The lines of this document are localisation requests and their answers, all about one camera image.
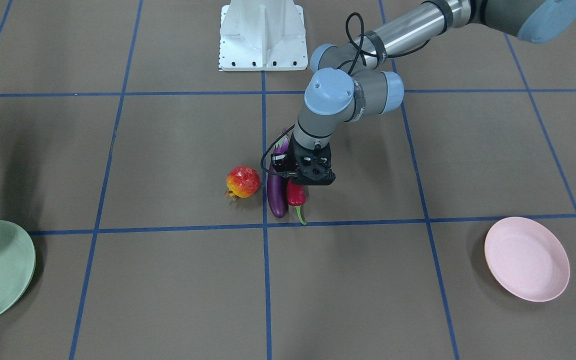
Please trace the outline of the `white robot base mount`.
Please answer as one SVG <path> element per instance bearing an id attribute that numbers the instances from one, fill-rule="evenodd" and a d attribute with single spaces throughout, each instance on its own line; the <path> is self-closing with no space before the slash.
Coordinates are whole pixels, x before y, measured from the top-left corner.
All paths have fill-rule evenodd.
<path id="1" fill-rule="evenodd" d="M 220 15 L 220 71 L 302 71 L 308 67 L 304 9 L 294 1 L 231 0 Z"/>

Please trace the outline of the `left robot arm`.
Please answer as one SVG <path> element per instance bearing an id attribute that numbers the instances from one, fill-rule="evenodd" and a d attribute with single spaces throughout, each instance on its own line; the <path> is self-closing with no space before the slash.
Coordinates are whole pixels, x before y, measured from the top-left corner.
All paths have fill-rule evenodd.
<path id="1" fill-rule="evenodd" d="M 402 105 L 405 88 L 394 71 L 378 68 L 411 55 L 453 28 L 480 24 L 521 41 L 544 44 L 576 20 L 576 0 L 426 0 L 373 30 L 347 35 L 348 43 L 322 44 L 311 55 L 313 76 L 286 153 L 260 160 L 264 173 L 298 185 L 327 186 L 332 171 L 330 139 L 342 123 L 384 114 Z"/>

